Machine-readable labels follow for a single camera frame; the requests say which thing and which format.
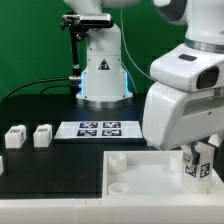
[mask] green backdrop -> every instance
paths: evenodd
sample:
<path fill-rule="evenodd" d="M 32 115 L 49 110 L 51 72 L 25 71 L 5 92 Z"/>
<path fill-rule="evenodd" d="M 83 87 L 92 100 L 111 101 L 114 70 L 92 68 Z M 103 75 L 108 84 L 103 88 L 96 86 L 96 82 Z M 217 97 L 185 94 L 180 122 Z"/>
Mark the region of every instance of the green backdrop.
<path fill-rule="evenodd" d="M 68 11 L 71 10 L 63 0 L 0 0 L 0 99 L 23 83 L 71 75 L 69 34 L 68 30 L 60 29 L 61 17 Z M 109 12 L 120 26 L 119 9 L 104 11 Z M 185 27 L 164 22 L 150 0 L 124 9 L 123 19 L 129 52 L 146 73 L 154 59 L 184 41 Z M 84 69 L 85 43 L 79 45 L 79 54 Z M 122 60 L 133 76 L 138 92 L 147 92 L 152 82 L 132 66 L 123 47 Z M 38 94 L 49 85 L 52 84 L 38 84 L 17 94 Z M 67 92 L 68 89 L 53 89 L 47 93 Z"/>

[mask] white plastic housing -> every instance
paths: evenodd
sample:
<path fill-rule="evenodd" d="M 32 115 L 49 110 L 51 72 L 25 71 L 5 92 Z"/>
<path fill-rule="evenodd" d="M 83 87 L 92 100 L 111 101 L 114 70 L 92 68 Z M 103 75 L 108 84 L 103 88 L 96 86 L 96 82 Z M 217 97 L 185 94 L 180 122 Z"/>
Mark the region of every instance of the white plastic housing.
<path fill-rule="evenodd" d="M 186 37 L 190 40 L 224 45 L 223 0 L 188 0 Z"/>
<path fill-rule="evenodd" d="M 5 146 L 10 148 L 21 148 L 26 140 L 26 127 L 24 125 L 12 126 L 5 135 Z"/>
<path fill-rule="evenodd" d="M 52 139 L 52 126 L 39 125 L 33 134 L 34 147 L 48 147 Z"/>
<path fill-rule="evenodd" d="M 223 132 L 224 98 L 213 96 L 213 89 L 187 93 L 156 82 L 146 98 L 143 136 L 168 150 Z"/>
<path fill-rule="evenodd" d="M 64 0 L 77 14 L 101 14 L 103 0 Z"/>
<path fill-rule="evenodd" d="M 82 73 L 78 99 L 98 102 L 119 101 L 132 94 L 127 90 L 127 73 L 121 67 L 121 31 L 91 30 L 87 40 L 87 67 Z"/>
<path fill-rule="evenodd" d="M 182 54 L 194 56 L 197 59 L 187 61 L 180 59 Z M 199 91 L 197 80 L 201 72 L 213 66 L 218 66 L 220 75 L 215 86 L 224 86 L 224 54 L 207 53 L 179 45 L 171 52 L 155 60 L 151 65 L 150 74 L 153 78 L 166 85 L 187 92 Z"/>
<path fill-rule="evenodd" d="M 64 0 L 77 14 L 100 14 L 104 8 L 124 8 L 141 0 Z"/>

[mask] label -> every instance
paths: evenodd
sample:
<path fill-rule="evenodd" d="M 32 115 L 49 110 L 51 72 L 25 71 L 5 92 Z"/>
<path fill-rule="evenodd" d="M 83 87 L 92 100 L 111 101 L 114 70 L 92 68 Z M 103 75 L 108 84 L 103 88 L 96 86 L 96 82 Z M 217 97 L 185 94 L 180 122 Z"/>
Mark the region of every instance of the label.
<path fill-rule="evenodd" d="M 110 70 L 109 65 L 107 64 L 106 60 L 103 59 L 103 61 L 101 62 L 98 70 Z"/>

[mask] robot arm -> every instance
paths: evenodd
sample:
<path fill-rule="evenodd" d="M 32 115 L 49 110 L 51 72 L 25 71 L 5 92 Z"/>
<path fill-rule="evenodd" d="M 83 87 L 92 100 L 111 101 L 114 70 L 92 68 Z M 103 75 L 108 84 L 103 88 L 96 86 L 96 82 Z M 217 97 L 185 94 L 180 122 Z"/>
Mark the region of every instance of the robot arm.
<path fill-rule="evenodd" d="M 188 0 L 152 0 L 157 13 L 167 22 L 186 23 L 186 7 Z"/>
<path fill-rule="evenodd" d="M 62 28 L 69 27 L 72 43 L 86 38 L 87 44 L 87 66 L 81 73 L 77 102 L 97 108 L 130 103 L 133 94 L 128 91 L 127 72 L 121 66 L 121 31 L 109 14 L 102 13 L 102 8 L 128 7 L 140 0 L 64 1 L 74 15 L 63 16 Z"/>

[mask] black tabletop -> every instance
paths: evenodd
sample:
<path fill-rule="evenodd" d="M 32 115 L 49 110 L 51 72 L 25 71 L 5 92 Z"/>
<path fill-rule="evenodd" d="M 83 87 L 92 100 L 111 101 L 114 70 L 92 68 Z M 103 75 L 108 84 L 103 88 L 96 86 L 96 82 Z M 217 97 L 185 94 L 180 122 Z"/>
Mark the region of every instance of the black tabletop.
<path fill-rule="evenodd" d="M 0 177 L 0 198 L 97 198 L 102 193 L 104 151 L 148 150 L 144 139 L 52 140 L 36 149 L 33 133 L 51 124 L 53 136 L 61 121 L 139 121 L 144 95 L 115 109 L 72 104 L 69 95 L 19 95 L 0 104 L 0 147 L 8 174 Z M 4 135 L 13 125 L 25 125 L 27 140 L 19 150 L 6 150 Z"/>

